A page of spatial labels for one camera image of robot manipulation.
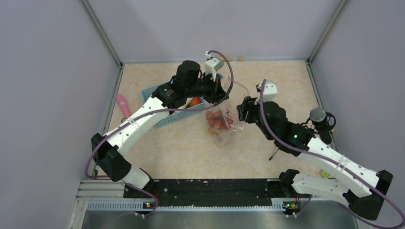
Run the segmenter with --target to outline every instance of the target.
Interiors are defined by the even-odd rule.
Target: black joint
[[[246,121],[247,123],[252,123],[250,121],[250,118],[247,117],[247,114],[251,112],[251,108],[254,105],[255,100],[256,100],[255,98],[246,96],[243,99],[242,104],[236,106],[236,109],[238,110],[239,121]]]
[[[294,183],[294,177],[299,174],[298,170],[287,169],[285,173],[280,173],[281,190],[286,197],[296,197],[297,192],[291,186]]]
[[[220,102],[226,95],[226,92],[221,86],[221,78],[219,75],[216,75],[216,81],[211,80],[212,74],[207,74],[201,80],[199,84],[205,86],[205,90],[201,95],[204,97],[204,100],[213,104]]]
[[[377,176],[379,180],[375,188],[386,195],[394,176],[386,170],[378,172]],[[376,220],[378,214],[380,214],[384,199],[377,193],[371,192],[372,194],[369,196],[358,198],[349,190],[347,193],[343,194],[343,197],[349,202],[349,209],[358,216],[368,220]]]
[[[194,61],[183,61],[178,67],[176,75],[172,78],[172,86],[177,91],[197,84],[200,74],[200,65]]]
[[[94,150],[105,137],[99,133],[91,138],[92,149]],[[94,156],[94,161],[114,182],[124,178],[131,170],[131,164],[117,151],[117,146],[112,146],[105,141]]]
[[[286,142],[288,145],[293,146],[298,149],[309,150],[307,146],[308,142],[312,137],[314,137],[314,133],[312,130],[305,128],[300,124],[295,124],[288,122],[288,128],[284,128],[286,131],[283,134],[282,140]],[[291,150],[278,141],[275,141],[275,145],[280,148],[280,150],[292,154],[294,156],[298,156],[301,153],[295,150]]]
[[[152,93],[152,97],[157,97],[160,101],[162,101],[162,106],[166,106],[168,108],[179,108],[186,104],[187,101],[187,98],[174,90],[170,83],[162,84],[156,88],[156,90]]]

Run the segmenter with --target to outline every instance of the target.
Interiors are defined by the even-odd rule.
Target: metal frame
[[[349,2],[350,2],[350,0],[341,0],[340,1],[337,9],[333,13],[332,18],[330,19],[328,25],[326,26],[325,30],[323,31],[323,33],[321,35],[319,41],[315,45],[314,50],[312,51],[311,55],[309,56],[309,58],[307,60],[309,63],[312,63],[315,60],[315,58],[316,58],[319,50],[321,49],[324,41],[326,40],[326,38],[328,37],[330,32],[333,30],[334,25],[336,24],[337,20],[339,19],[339,17],[341,16],[344,9],[347,7]]]
[[[121,67],[123,65],[122,61],[119,59],[117,52],[115,51],[113,45],[111,44],[110,39],[108,38],[105,30],[103,29],[103,26],[101,25],[100,21],[98,20],[96,13],[94,13],[93,8],[91,7],[90,3],[88,0],[80,0],[82,3],[84,9],[86,10],[91,22],[94,25],[94,28],[96,29],[98,35],[101,38],[101,41],[104,43],[106,46],[108,52],[110,53],[111,57],[114,59],[115,63]]]
[[[104,125],[102,126],[102,132],[105,132],[109,128],[109,123],[111,121],[111,116],[113,113],[114,109],[114,104],[115,104],[115,99],[118,93],[119,85],[121,83],[122,79],[122,74],[124,71],[124,64],[123,62],[119,59],[118,54],[116,53],[111,41],[109,40],[105,30],[103,29],[100,21],[98,20],[95,12],[93,11],[93,8],[91,7],[90,3],[88,0],[80,0],[82,3],[84,9],[86,10],[88,16],[90,17],[91,22],[93,23],[97,33],[99,34],[101,40],[103,41],[106,49],[116,62],[116,64],[120,67],[119,73],[117,76],[116,83],[114,85],[114,90],[111,95],[111,100],[109,102],[108,106],[108,112],[104,118]],[[322,33],[320,39],[318,40],[316,46],[314,47],[314,50],[311,52],[310,57],[305,61],[309,78],[312,83],[312,87],[314,89],[314,93],[316,96],[316,99],[318,101],[318,104],[321,108],[327,109],[325,107],[324,99],[320,90],[320,87],[318,85],[318,81],[316,78],[316,75],[313,71],[312,68],[312,63],[317,57],[317,54],[319,53],[320,49],[322,48],[325,40],[327,39],[328,35],[330,32],[333,30],[334,25],[336,21],[339,19],[341,16],[341,13],[344,11],[344,9],[347,7],[348,3],[350,0],[341,0],[336,11],[334,12],[332,18],[330,19],[328,25],[326,26],[324,32]],[[334,137],[332,136],[332,147],[337,150],[337,145]],[[74,209],[71,215],[71,220],[69,223],[69,229],[81,229],[82,224],[85,220],[85,212],[87,210],[87,207],[91,201],[127,201],[128,199],[123,198],[123,193],[124,193],[124,186],[120,183],[112,182],[109,179],[102,179],[102,180],[82,180],[79,190],[77,192],[76,196],[76,201],[74,205]],[[152,199],[134,199],[133,201],[151,201]],[[275,198],[272,199],[274,201],[293,201],[293,198]],[[359,228],[361,229],[368,229],[370,228],[368,225],[362,223],[359,220],[356,220]]]

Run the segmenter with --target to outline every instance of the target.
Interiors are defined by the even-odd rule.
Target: white wall
[[[351,1],[313,66],[337,118],[339,150],[394,175],[388,197],[405,210],[405,1]],[[385,202],[380,225],[401,222]]]
[[[0,2],[0,228],[67,227],[117,73],[80,1]]]
[[[90,0],[123,62],[306,59],[340,0]]]

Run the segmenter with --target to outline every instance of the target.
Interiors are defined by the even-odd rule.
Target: pink object
[[[125,118],[129,118],[131,116],[131,112],[129,111],[127,100],[124,98],[123,95],[117,95],[117,104],[121,107],[122,113],[124,113]]]

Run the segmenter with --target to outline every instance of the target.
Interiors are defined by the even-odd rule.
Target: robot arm
[[[211,57],[208,53],[206,57],[204,74],[198,63],[184,61],[179,65],[176,75],[169,82],[160,85],[130,118],[104,136],[96,134],[92,137],[93,150],[107,137],[107,140],[97,150],[94,160],[112,181],[130,183],[138,188],[145,188],[148,183],[153,182],[153,179],[144,170],[124,159],[129,149],[145,132],[173,113],[169,111],[153,113],[153,111],[165,108],[183,108],[187,104],[188,98],[193,97],[204,97],[209,103],[218,103],[228,97],[221,86],[219,75],[216,74],[224,63]],[[133,121],[136,117],[146,113],[152,114]]]
[[[261,90],[260,85],[256,86],[258,92]],[[272,81],[266,82],[263,93],[266,121],[278,138],[290,146],[339,162],[340,165],[354,172],[372,187],[384,194],[387,193],[393,178],[392,174],[385,170],[375,172],[354,163],[322,142],[315,136],[312,129],[288,121],[286,110],[271,101],[277,94],[277,88]],[[259,108],[258,98],[245,97],[242,104],[237,106],[239,119],[247,123],[256,123],[268,140],[274,140],[264,125]],[[313,177],[289,169],[280,175],[280,182],[286,196],[294,197],[300,193],[331,199],[348,206],[354,213],[365,219],[377,219],[384,201],[383,198],[351,176],[345,169],[322,158],[291,150],[278,141],[275,141],[275,145],[286,153],[317,165],[335,177],[335,179]]]

